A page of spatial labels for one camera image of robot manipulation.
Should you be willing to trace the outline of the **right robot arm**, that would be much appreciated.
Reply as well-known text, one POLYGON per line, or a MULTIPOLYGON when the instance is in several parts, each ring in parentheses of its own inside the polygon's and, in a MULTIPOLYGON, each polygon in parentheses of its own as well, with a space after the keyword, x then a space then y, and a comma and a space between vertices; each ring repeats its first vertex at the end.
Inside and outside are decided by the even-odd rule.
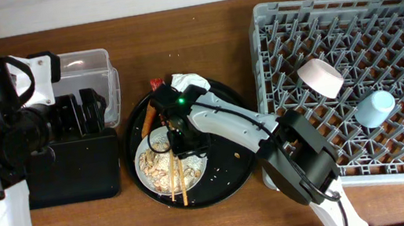
POLYGON ((333 146, 299 112, 260 114, 192 84, 183 92, 159 86, 149 100, 178 158, 206 154, 209 136, 220 136, 253 152, 276 188, 310 206, 324 226, 369 226, 344 192, 333 146))

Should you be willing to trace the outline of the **pink bowl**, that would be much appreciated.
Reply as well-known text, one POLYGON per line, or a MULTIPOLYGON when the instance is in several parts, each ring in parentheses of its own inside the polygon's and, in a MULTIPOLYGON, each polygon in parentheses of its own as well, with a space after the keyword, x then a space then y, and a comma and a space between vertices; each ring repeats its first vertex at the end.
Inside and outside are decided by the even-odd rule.
POLYGON ((336 98, 344 84, 343 75, 337 69, 316 58, 297 69, 297 74, 315 92, 329 99, 336 98))

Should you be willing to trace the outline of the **light blue cup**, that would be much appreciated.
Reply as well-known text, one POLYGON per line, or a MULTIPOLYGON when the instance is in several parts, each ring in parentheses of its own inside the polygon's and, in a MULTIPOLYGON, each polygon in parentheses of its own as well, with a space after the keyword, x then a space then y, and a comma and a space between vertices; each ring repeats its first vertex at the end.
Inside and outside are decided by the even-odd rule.
POLYGON ((383 124, 395 108, 395 98, 388 91, 378 90, 357 105, 355 119, 366 128, 375 129, 383 124))

